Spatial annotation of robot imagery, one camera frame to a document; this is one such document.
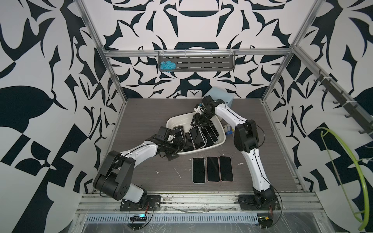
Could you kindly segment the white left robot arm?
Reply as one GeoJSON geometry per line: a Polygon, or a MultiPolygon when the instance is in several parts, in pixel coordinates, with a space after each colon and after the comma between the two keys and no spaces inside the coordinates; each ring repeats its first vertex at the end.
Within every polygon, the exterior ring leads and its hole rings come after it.
{"type": "Polygon", "coordinates": [[[103,160],[93,187],[101,196],[144,204],[147,200],[147,191],[132,183],[136,166],[160,154],[164,154],[171,161],[178,157],[178,153],[185,145],[182,132],[177,133],[176,130],[161,126],[157,134],[142,144],[122,152],[111,151],[103,160]]]}

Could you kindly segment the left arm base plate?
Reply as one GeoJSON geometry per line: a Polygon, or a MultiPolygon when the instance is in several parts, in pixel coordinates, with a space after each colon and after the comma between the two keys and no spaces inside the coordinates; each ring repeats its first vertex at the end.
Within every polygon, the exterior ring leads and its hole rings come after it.
{"type": "Polygon", "coordinates": [[[160,195],[147,195],[145,198],[142,198],[138,203],[122,199],[119,210],[121,212],[145,211],[149,206],[148,210],[159,211],[160,204],[160,195]]]}

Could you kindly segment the phone dark case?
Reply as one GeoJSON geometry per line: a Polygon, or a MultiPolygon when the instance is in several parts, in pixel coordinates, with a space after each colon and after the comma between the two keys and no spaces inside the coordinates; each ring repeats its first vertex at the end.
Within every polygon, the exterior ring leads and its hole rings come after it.
{"type": "Polygon", "coordinates": [[[217,157],[207,157],[207,180],[220,182],[219,159],[217,157]]]}

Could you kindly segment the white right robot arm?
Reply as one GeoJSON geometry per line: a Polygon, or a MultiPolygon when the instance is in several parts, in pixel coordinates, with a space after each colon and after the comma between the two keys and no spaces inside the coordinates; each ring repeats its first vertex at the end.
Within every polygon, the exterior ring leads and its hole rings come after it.
{"type": "Polygon", "coordinates": [[[263,207],[278,201],[276,189],[269,182],[259,156],[258,126],[255,121],[245,119],[223,100],[214,100],[211,96],[204,97],[200,104],[195,105],[194,111],[196,114],[191,126],[207,124],[218,116],[234,129],[234,145],[242,153],[252,178],[255,206],[263,207]]]}

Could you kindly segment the phone grey case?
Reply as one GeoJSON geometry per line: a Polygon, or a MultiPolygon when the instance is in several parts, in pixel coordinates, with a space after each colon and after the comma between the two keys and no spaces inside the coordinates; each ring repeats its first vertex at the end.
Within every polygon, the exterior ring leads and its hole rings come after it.
{"type": "Polygon", "coordinates": [[[205,160],[202,157],[192,159],[192,181],[193,183],[206,182],[205,160]]]}

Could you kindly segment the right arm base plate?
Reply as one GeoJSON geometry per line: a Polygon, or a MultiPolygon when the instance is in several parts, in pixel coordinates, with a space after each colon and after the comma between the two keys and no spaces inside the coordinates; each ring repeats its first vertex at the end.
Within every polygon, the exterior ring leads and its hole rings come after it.
{"type": "Polygon", "coordinates": [[[270,211],[281,210],[282,208],[277,197],[265,199],[258,194],[239,195],[237,203],[243,211],[270,211]]]}

